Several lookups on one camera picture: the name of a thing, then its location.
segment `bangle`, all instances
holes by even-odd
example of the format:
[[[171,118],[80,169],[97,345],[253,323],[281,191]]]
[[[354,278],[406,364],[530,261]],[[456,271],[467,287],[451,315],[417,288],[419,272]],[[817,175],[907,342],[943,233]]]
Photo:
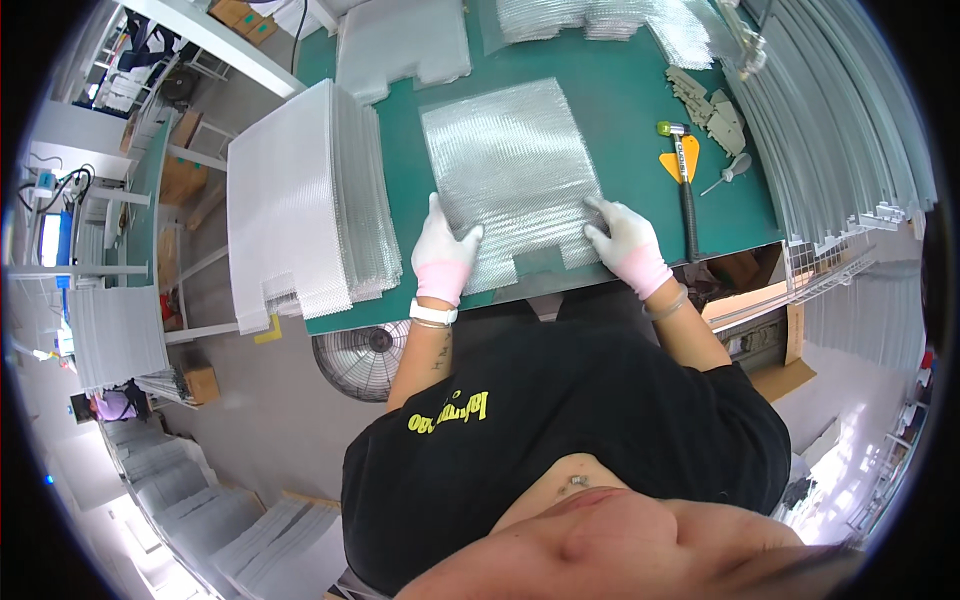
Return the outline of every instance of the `bangle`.
[[[418,325],[429,327],[431,329],[450,329],[450,327],[452,326],[452,324],[444,325],[442,323],[434,323],[433,321],[425,321],[420,317],[411,317],[410,320]]]
[[[649,319],[650,321],[660,321],[662,319],[666,319],[673,313],[677,312],[677,309],[679,309],[681,306],[684,305],[684,302],[686,302],[686,297],[688,294],[689,294],[689,290],[687,290],[685,285],[681,284],[680,294],[677,295],[677,299],[673,300],[672,304],[670,304],[663,310],[652,313],[647,310],[647,304],[646,302],[644,302],[643,308],[640,310],[640,312],[646,315],[647,319]]]

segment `white watch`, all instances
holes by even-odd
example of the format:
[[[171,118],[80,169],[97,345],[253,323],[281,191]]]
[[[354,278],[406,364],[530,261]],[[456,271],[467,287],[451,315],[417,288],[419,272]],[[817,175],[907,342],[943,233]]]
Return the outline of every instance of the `white watch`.
[[[410,300],[410,318],[449,325],[457,320],[457,309],[437,310],[436,308],[426,308],[425,306],[417,304],[417,299],[414,298]]]

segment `pink glove cuff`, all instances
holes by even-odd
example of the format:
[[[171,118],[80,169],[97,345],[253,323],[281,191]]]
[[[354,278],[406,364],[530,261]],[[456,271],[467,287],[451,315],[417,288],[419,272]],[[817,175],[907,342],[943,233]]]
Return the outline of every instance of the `pink glove cuff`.
[[[634,288],[641,300],[650,298],[657,288],[673,276],[673,272],[663,262],[656,244],[644,244],[634,248],[620,261],[614,272]]]
[[[456,260],[442,260],[420,265],[414,273],[417,275],[417,296],[439,298],[459,306],[470,267]]]

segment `hand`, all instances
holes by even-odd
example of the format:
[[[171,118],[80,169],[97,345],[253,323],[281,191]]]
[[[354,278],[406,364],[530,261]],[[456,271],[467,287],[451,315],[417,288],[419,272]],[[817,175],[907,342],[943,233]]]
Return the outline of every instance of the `hand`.
[[[458,242],[440,208],[440,197],[437,192],[430,194],[430,214],[423,222],[423,232],[410,259],[417,275],[418,298],[438,298],[454,306],[460,304],[460,294],[467,285],[481,239],[483,226],[478,225]]]
[[[673,276],[660,256],[654,226],[621,203],[592,197],[584,202],[600,211],[610,226],[611,237],[593,225],[584,226],[584,235],[600,254],[603,264],[634,288],[641,300],[647,300]]]

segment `fan grille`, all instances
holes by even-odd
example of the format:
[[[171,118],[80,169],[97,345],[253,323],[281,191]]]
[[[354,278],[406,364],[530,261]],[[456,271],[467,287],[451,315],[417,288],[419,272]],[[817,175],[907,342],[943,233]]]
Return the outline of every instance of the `fan grille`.
[[[311,338],[313,356],[341,393],[361,402],[386,402],[409,331],[409,321],[396,321],[317,335]]]

